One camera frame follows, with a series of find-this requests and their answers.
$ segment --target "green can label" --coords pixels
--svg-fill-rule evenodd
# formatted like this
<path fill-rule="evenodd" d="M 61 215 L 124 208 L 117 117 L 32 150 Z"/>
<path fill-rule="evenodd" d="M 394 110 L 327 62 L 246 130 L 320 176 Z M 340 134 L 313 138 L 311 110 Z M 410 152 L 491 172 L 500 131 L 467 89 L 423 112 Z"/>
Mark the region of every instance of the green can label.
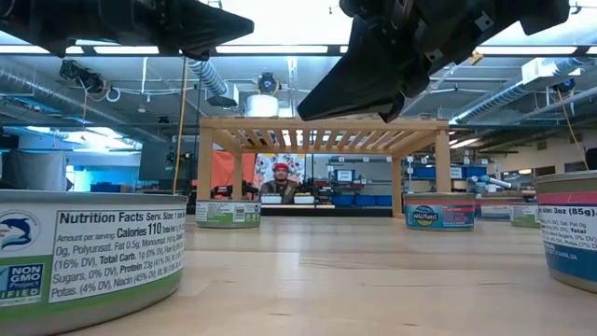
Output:
<path fill-rule="evenodd" d="M 254 228 L 261 223 L 261 204 L 197 201 L 195 219 L 205 228 Z"/>

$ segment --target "pipe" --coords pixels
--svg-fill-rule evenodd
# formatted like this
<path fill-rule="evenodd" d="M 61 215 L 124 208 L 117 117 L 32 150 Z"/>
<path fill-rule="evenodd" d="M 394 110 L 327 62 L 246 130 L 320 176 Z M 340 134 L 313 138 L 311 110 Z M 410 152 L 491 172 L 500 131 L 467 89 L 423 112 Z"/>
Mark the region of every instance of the pipe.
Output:
<path fill-rule="evenodd" d="M 579 67 L 592 63 L 594 59 L 582 58 L 568 58 L 554 63 L 555 69 L 553 71 L 554 78 L 566 77 Z M 523 83 L 522 80 L 517 80 L 512 84 L 510 82 L 505 88 L 500 91 L 493 91 L 486 96 L 480 98 L 478 103 L 467 108 L 455 118 L 450 120 L 450 124 L 466 124 L 473 119 L 477 119 L 486 113 L 489 113 L 497 108 L 508 105 L 519 100 L 525 95 L 535 90 L 533 83 Z"/>
<path fill-rule="evenodd" d="M 188 69 L 197 78 L 202 79 L 202 85 L 212 95 L 220 96 L 228 91 L 224 79 L 217 73 L 211 62 L 189 60 Z"/>
<path fill-rule="evenodd" d="M 82 111 L 84 104 L 77 99 L 62 93 L 61 86 L 49 83 L 42 84 L 40 82 L 34 82 L 26 78 L 23 74 L 17 73 L 14 69 L 7 68 L 2 64 L 0 64 L 0 83 L 2 83 L 3 88 L 7 88 L 11 91 L 32 92 L 35 95 L 36 100 L 39 100 L 41 103 L 50 105 L 53 108 L 63 112 L 70 111 L 76 112 L 78 115 L 83 114 Z M 128 121 L 125 119 L 93 106 L 93 102 L 88 102 L 87 113 L 101 119 L 115 122 L 117 124 L 126 125 L 128 123 Z M 131 131 L 141 134 L 143 137 L 147 137 L 154 141 L 167 141 L 165 137 L 158 136 L 157 134 L 153 134 L 152 132 L 143 129 L 134 128 L 131 129 Z"/>

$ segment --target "blue can label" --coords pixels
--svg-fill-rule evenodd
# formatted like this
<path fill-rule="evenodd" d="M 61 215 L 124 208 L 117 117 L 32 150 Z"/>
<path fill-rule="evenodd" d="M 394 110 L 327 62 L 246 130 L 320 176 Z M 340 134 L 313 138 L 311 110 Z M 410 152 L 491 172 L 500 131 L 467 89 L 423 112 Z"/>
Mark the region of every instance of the blue can label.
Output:
<path fill-rule="evenodd" d="M 475 225 L 474 205 L 406 205 L 407 226 L 413 229 L 463 230 Z"/>

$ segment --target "fish logo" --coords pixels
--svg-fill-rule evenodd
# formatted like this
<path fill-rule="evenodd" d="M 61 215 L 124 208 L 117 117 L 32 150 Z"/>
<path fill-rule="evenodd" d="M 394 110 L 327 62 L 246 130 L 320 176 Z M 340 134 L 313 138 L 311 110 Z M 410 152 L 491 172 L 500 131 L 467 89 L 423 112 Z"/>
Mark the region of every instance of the fish logo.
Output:
<path fill-rule="evenodd" d="M 0 251 L 17 251 L 31 245 L 39 236 L 39 222 L 24 211 L 0 215 Z"/>

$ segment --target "wooden post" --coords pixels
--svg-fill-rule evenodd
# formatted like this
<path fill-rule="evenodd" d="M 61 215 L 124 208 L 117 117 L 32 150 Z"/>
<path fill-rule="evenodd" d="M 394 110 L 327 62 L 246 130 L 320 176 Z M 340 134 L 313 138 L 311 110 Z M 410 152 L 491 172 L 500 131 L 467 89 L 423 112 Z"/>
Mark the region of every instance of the wooden post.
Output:
<path fill-rule="evenodd" d="M 402 164 L 399 157 L 392 157 L 392 215 L 394 218 L 404 218 L 402 215 Z"/>
<path fill-rule="evenodd" d="M 209 200 L 212 194 L 212 155 L 214 152 L 214 129 L 201 128 L 199 133 L 199 165 L 197 199 Z"/>
<path fill-rule="evenodd" d="M 234 156 L 234 172 L 232 176 L 232 200 L 243 199 L 243 154 Z"/>
<path fill-rule="evenodd" d="M 448 131 L 439 131 L 436 135 L 436 186 L 437 192 L 451 192 Z"/>

